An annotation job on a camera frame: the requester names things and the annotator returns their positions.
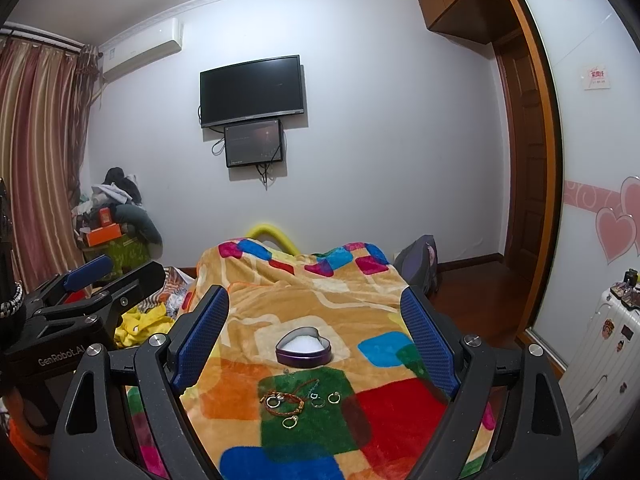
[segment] colorful blanket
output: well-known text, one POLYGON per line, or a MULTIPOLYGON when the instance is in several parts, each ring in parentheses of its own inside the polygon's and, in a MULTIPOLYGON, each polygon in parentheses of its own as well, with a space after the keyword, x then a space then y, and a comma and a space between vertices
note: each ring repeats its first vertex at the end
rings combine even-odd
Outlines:
MULTIPOLYGON (((404 480, 447 399, 430 383, 402 321, 407 285, 385 255, 353 243, 293 257, 243 238, 202 255, 189 308, 214 284, 228 290, 228 320, 198 383, 181 400, 222 476, 404 480), (276 343, 302 326, 331 341, 327 366, 296 370, 277 362, 276 343), (273 390, 306 399, 294 428, 284 428, 284 418, 260 402, 273 390), (312 406, 312 393, 321 408, 312 406)), ((493 429, 486 425, 462 476, 481 466, 493 429)))

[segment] curtain rod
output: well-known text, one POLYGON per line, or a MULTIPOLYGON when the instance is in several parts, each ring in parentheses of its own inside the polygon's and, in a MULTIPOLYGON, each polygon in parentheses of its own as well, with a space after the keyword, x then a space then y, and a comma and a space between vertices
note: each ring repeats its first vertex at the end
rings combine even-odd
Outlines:
POLYGON ((0 27, 0 34, 24 38, 25 40, 39 41, 41 43, 56 46, 68 52, 73 52, 74 54, 80 52, 84 46, 82 43, 64 38, 63 36, 51 34, 50 32, 39 30, 34 27, 19 25, 17 23, 6 22, 0 27))

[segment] white suitcase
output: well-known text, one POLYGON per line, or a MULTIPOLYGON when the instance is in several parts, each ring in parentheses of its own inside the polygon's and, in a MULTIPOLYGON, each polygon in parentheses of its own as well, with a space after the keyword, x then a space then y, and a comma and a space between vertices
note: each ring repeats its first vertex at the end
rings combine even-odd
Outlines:
POLYGON ((560 388, 581 460, 640 399, 640 312, 627 310, 607 289, 560 388))

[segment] air conditioner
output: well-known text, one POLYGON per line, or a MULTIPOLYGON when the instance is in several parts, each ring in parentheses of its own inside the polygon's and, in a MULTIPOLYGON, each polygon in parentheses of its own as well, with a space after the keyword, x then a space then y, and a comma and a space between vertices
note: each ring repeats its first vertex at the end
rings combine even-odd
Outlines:
POLYGON ((103 52, 102 72, 113 81, 129 72, 182 50, 182 23, 171 18, 146 28, 103 52))

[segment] blue gripper pad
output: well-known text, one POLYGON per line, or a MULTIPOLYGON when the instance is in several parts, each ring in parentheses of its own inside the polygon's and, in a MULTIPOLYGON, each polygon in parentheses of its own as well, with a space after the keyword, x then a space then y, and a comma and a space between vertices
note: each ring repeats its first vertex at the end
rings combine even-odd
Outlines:
POLYGON ((77 292, 113 270, 113 262, 106 254, 98 256, 82 267, 72 270, 65 278, 64 287, 67 292, 77 292))
POLYGON ((431 317, 408 287, 400 297, 400 314, 427 368, 431 382, 452 399, 460 387, 460 381, 455 373, 453 354, 431 317))
POLYGON ((197 316, 197 319, 176 353, 171 382, 174 392, 183 394, 198 381, 228 314, 229 296, 223 287, 214 285, 193 312, 181 316, 197 316))

